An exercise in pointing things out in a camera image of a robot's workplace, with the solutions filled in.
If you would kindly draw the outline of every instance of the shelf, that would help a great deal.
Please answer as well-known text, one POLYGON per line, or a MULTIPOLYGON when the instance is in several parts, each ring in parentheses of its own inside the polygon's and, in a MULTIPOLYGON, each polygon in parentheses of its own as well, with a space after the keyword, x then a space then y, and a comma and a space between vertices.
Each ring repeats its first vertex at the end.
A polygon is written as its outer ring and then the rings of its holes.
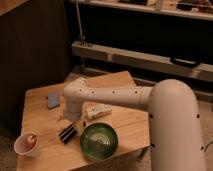
POLYGON ((171 15, 171 16, 187 17, 187 18, 213 21, 213 14, 201 13, 201 12, 196 12, 196 11, 188 12, 188 11, 183 11, 183 10, 172 10, 172 9, 168 8, 168 5, 163 5, 163 4, 145 6, 145 5, 121 3, 121 2, 118 2, 117 0, 104 0, 104 1, 78 0, 78 3, 85 4, 85 5, 130 10, 130 11, 147 12, 147 13, 155 13, 155 14, 163 14, 163 15, 171 15))

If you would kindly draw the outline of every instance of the cabinet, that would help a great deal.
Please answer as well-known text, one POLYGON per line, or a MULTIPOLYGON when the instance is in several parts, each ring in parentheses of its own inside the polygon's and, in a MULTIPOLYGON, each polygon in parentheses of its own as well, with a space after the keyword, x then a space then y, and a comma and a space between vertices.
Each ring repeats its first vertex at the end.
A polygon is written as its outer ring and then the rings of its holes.
MULTIPOLYGON (((163 7, 79 1, 86 46, 74 42, 73 54, 213 82, 212 14, 163 7)), ((73 2, 73 41, 79 38, 75 9, 73 2)))

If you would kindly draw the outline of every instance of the floor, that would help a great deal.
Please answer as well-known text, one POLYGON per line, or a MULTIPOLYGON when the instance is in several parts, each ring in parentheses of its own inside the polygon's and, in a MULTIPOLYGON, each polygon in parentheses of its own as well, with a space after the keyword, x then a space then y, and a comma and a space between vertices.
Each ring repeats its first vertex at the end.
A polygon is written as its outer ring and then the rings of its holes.
MULTIPOLYGON (((68 80, 77 78, 78 75, 70 74, 68 80)), ((210 102, 199 101, 201 124, 203 129, 204 144, 207 147, 213 141, 213 111, 210 102)), ((0 134, 0 171, 16 170, 17 155, 13 151, 14 139, 0 134)), ((136 151, 119 158, 113 158, 103 162, 102 165, 92 165, 81 168, 80 171, 151 171, 150 151, 144 153, 139 158, 141 152, 136 151)), ((205 152, 208 171, 213 170, 213 143, 210 144, 205 152)))

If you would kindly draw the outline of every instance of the blue sponge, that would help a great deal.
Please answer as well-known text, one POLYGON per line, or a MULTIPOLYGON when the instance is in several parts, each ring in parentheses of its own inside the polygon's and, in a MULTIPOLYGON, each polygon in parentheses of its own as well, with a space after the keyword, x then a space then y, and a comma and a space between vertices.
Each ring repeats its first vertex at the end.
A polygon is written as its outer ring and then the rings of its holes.
POLYGON ((53 109, 55 107, 58 107, 59 105, 58 93, 49 93, 47 95, 47 107, 49 109, 53 109))

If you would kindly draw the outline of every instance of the wall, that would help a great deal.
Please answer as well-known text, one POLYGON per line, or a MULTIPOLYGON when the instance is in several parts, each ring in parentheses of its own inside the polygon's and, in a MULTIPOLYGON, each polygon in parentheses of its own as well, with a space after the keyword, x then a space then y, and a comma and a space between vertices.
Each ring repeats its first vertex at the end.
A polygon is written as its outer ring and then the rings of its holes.
POLYGON ((62 0, 31 0, 0 17, 0 132, 18 134, 24 92, 70 70, 62 0))

